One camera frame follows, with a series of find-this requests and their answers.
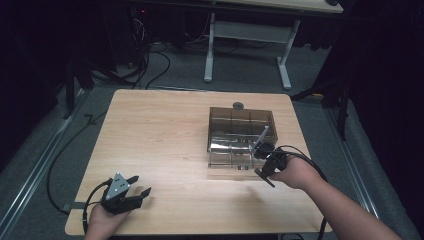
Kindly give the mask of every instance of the person's right hand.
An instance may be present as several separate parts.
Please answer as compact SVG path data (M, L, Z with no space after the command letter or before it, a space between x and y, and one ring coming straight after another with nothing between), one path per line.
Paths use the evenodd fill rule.
M269 179L281 181L291 188L302 190L316 181L323 181L315 168L305 160L295 156L288 156L286 168L269 176Z

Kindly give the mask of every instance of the desk top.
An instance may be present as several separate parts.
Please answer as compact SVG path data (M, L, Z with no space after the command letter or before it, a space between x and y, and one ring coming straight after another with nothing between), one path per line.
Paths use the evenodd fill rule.
M325 0L216 0L237 4L257 5L262 7L287 8L294 10L314 11L323 13L342 13L340 4L331 6Z
M271 110L277 145L309 154L287 95L118 90L75 201L85 202L97 185L120 172L140 176L128 196L152 191L118 235L318 232L322 214L303 191L281 182L272 188L252 169L208 168L210 107L234 102ZM66 233L83 235L81 214L71 211Z

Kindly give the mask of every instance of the forearm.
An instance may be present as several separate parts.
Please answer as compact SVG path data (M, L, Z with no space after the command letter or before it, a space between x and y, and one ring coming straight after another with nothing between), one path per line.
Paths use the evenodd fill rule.
M390 228L325 181L304 191L340 239L400 239Z

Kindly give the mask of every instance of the gray carpet floor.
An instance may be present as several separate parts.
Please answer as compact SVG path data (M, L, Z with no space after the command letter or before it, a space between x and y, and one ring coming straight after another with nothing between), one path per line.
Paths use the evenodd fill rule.
M328 51L321 49L312 51L308 47L292 49L287 62L292 89L285 91L282 89L275 62L275 57L281 51L280 47L274 45L260 49L260 51L251 47L232 49L231 46L225 46L221 49L217 48L214 79L211 83L205 83L203 74L206 50L192 48L180 50L168 46L162 53L169 57L170 68L163 76L154 81L150 88L288 95L308 89L312 86ZM154 48L159 51L165 49L165 45L158 44ZM166 66L167 60L162 55L151 53L149 69L141 80L141 86L145 86L149 79L161 73ZM52 169L50 189L54 200L60 206L71 203L75 198L103 118L96 121L96 124L87 127L73 141L70 142L70 140L86 126L88 122L86 114L96 117L107 111L113 93L121 88L128 88L128 86L96 80L94 89L85 92L79 98L85 100L73 115L63 138L52 153L52 158L56 156L58 158ZM57 97L59 104L33 129L32 134L0 175L0 181L3 183L0 185L2 193L0 216L7 215L9 207L22 187L25 186L28 176L36 166L50 139L63 124L62 117L66 112L64 91L61 91ZM360 203L358 188L349 173L349 165L346 160L351 157L370 199L375 204L379 218L402 238L420 239L405 214L390 181L379 165L352 103L349 104L349 117L346 123L347 141L343 142L334 131L333 115L337 109L323 109L320 99L319 96L313 96L293 102L312 159L323 169L335 187ZM46 175L44 173L41 181L35 183L35 190L30 193L27 205L22 206L21 211L18 212L17 221L11 223L5 239L82 239L82 237L68 236L64 232L67 216L55 210L49 203ZM317 237L317 234L311 233L302 235L305 239L316 239ZM324 239L337 238L331 232L327 233Z

